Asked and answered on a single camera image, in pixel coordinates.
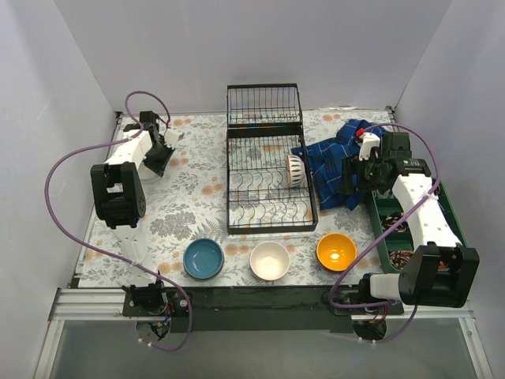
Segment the plain white bowl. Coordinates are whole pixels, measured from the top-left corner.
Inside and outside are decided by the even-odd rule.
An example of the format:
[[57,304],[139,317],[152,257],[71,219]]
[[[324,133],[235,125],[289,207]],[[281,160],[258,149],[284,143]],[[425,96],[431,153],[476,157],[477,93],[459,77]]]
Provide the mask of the plain white bowl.
[[161,177],[157,175],[154,171],[147,168],[143,163],[138,168],[138,175],[141,183],[144,184],[153,184],[158,182]]

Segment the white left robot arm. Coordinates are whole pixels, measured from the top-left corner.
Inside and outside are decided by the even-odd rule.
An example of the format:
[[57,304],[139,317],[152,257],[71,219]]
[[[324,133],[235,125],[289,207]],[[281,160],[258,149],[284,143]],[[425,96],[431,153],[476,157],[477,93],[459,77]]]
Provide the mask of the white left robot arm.
[[159,132],[161,118],[153,111],[140,112],[140,125],[124,128],[128,140],[111,157],[92,166],[90,174],[95,211],[118,240],[122,256],[130,261],[131,280],[122,287],[130,304],[152,316],[166,311],[168,297],[162,292],[141,220],[147,211],[142,182],[164,176],[174,149]]

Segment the blue ceramic bowl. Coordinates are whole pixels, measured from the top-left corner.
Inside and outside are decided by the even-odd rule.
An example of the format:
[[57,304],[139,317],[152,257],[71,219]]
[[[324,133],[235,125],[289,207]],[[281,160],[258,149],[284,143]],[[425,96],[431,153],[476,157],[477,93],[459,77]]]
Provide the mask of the blue ceramic bowl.
[[195,280],[209,280],[217,276],[224,266],[223,250],[212,239],[197,239],[187,246],[183,266],[186,273]]

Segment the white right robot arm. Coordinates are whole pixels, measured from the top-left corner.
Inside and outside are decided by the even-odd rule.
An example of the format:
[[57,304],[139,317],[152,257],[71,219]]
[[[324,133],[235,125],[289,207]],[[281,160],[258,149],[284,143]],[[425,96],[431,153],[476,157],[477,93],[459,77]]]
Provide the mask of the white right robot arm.
[[412,306],[461,308],[480,258],[451,230],[440,207],[437,184],[424,159],[413,157],[404,132],[377,136],[359,131],[357,156],[342,161],[340,191],[391,191],[402,207],[413,241],[413,255],[398,273],[366,274],[358,284],[357,304],[378,312],[386,301]]

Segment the white bowl with blue leaves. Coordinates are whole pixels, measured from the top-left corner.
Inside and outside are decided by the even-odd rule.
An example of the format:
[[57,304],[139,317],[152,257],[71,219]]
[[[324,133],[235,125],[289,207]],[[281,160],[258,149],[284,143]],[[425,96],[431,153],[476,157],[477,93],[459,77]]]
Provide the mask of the white bowl with blue leaves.
[[305,164],[299,156],[287,155],[286,166],[290,188],[298,187],[305,177]]

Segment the white ceramic bowl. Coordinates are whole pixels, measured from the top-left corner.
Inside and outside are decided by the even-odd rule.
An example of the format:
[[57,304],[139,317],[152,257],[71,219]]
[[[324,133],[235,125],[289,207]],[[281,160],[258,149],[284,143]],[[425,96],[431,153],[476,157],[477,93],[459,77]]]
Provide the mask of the white ceramic bowl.
[[283,278],[290,268],[287,249],[277,242],[262,242],[249,256],[249,265],[258,278],[275,281]]

